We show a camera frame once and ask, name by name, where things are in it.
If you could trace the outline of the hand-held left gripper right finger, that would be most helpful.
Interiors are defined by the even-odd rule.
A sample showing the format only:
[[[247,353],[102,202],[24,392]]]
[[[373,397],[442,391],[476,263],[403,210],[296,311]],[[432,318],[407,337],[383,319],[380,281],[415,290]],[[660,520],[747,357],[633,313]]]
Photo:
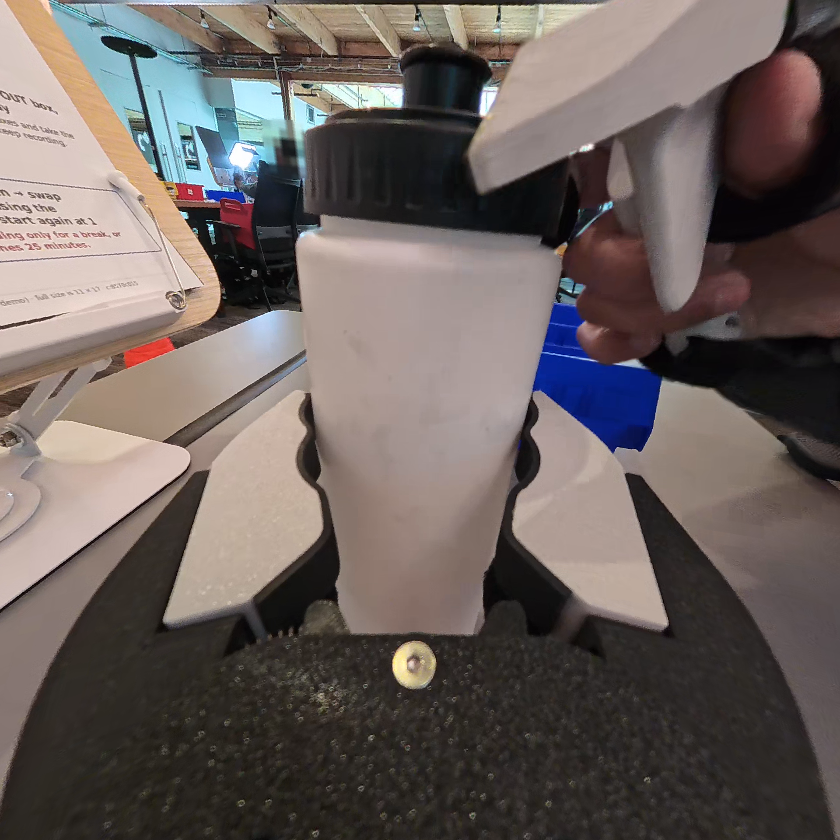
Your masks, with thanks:
[[[571,641],[589,618],[669,624],[624,469],[586,426],[532,394],[488,586],[528,629]]]

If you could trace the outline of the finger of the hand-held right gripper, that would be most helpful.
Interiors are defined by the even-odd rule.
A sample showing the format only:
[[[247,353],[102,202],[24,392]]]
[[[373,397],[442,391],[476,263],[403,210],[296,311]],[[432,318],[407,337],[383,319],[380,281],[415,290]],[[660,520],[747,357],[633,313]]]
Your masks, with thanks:
[[[785,1],[615,1],[521,47],[469,145],[487,194],[616,140],[658,303],[700,278],[720,184],[720,110],[733,78],[769,57]]]

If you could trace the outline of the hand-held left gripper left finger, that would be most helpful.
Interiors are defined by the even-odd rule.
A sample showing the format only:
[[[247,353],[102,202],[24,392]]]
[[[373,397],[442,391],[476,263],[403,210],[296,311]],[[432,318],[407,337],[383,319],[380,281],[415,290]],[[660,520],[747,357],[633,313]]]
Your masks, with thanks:
[[[335,596],[340,571],[320,487],[310,395],[292,392],[215,458],[163,623],[242,618],[255,637],[286,634]]]

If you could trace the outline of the blue plastic bin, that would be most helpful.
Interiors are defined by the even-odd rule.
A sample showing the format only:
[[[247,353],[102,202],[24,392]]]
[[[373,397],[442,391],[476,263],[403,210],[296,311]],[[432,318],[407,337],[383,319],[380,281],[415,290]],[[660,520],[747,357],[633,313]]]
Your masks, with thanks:
[[[533,384],[610,449],[641,451],[655,425],[662,380],[638,364],[599,364],[581,349],[571,304],[553,305]]]

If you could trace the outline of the white plastic bottle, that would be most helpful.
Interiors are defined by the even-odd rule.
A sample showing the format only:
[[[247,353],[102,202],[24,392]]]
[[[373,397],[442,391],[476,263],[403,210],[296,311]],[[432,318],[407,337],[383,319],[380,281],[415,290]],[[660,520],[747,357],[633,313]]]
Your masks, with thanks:
[[[321,216],[297,242],[354,634],[471,634],[560,279],[538,235]]]

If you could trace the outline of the black bottle lid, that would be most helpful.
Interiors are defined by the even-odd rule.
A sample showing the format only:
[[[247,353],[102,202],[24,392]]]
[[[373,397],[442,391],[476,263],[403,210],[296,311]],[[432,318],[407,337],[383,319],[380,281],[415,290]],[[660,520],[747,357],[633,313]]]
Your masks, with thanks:
[[[345,110],[305,133],[306,212],[567,242],[580,201],[566,161],[476,190],[466,156],[483,121],[487,61],[457,45],[415,45],[399,67],[401,108]]]

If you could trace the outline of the orange traffic cone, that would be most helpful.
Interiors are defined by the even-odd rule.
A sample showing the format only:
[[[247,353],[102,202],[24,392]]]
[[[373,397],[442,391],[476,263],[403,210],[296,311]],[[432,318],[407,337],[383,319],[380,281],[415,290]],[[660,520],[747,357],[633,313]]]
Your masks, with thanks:
[[[156,341],[143,344],[137,348],[126,350],[123,354],[123,364],[125,369],[130,369],[147,361],[160,358],[161,356],[172,352],[175,346],[170,338],[158,339]]]

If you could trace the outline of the black office chair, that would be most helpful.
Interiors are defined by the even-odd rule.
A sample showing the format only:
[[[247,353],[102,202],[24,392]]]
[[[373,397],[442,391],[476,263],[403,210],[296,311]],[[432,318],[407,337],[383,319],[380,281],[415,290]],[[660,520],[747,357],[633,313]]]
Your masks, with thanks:
[[[300,302],[296,243],[301,179],[290,177],[286,167],[261,161],[252,214],[258,271],[265,285],[273,287],[284,302]]]

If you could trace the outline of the red chair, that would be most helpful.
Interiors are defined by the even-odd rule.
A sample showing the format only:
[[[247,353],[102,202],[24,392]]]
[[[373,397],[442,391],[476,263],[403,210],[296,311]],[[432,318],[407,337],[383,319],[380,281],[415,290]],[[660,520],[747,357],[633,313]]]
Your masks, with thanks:
[[[219,199],[220,222],[225,233],[231,234],[233,241],[241,248],[256,250],[253,202],[240,202],[232,196]]]

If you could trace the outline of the printed instruction sheet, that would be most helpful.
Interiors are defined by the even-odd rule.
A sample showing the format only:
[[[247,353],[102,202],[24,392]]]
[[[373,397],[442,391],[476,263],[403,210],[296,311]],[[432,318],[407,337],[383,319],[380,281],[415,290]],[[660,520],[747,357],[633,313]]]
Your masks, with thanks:
[[[115,171],[14,13],[1,13],[1,323],[14,326],[201,281]]]

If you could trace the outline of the black floor lamp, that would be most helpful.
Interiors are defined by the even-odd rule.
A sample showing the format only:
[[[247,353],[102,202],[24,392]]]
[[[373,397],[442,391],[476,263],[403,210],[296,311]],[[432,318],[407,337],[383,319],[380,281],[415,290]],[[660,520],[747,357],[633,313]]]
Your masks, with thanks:
[[[145,97],[144,87],[140,77],[140,69],[138,65],[138,59],[152,60],[157,57],[157,52],[150,45],[146,45],[139,41],[132,40],[131,38],[125,38],[120,36],[102,36],[101,42],[112,52],[124,55],[129,59],[129,63],[133,73],[134,84],[140,100],[143,119],[145,121],[146,129],[149,135],[150,149],[154,159],[156,174],[159,180],[163,181],[165,179],[164,168],[161,161],[158,143],[156,142],[156,138],[154,135],[154,128],[151,120],[148,102]]]

